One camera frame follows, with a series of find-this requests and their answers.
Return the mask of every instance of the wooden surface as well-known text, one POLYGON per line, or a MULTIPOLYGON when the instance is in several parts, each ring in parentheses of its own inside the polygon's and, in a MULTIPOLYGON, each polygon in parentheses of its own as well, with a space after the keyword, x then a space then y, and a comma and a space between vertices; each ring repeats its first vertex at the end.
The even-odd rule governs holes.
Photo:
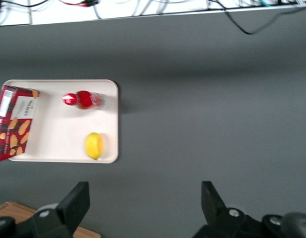
MULTIPOLYGON (((36 212, 35 209, 23 206, 16 202, 6 202, 0 205, 0 217, 9 216, 15 219, 18 224, 30 218, 36 212)), ((95 232, 89 231, 85 228, 78 227, 75 231, 74 238, 101 238, 101 236, 95 232)))

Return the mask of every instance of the gray table surface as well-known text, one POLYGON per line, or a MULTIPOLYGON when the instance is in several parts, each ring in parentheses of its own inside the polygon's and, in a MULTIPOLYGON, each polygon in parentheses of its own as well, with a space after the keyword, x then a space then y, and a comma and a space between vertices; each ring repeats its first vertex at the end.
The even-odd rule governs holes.
MULTIPOLYGON (((253 29, 275 13, 235 17, 253 29)), ((115 81, 119 158, 0 162, 0 204, 38 209, 89 181, 81 225, 104 238, 192 237, 203 180, 258 220, 306 212, 306 11, 254 36, 224 14, 3 27, 9 79, 115 81)))

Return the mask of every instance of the lemon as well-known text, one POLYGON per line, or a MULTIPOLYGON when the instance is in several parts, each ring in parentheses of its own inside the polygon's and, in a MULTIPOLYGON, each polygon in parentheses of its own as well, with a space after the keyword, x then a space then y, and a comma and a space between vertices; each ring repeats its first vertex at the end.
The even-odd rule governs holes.
POLYGON ((98 159, 103 153, 102 136, 95 132, 90 133, 86 139, 85 149, 90 158, 98 159))

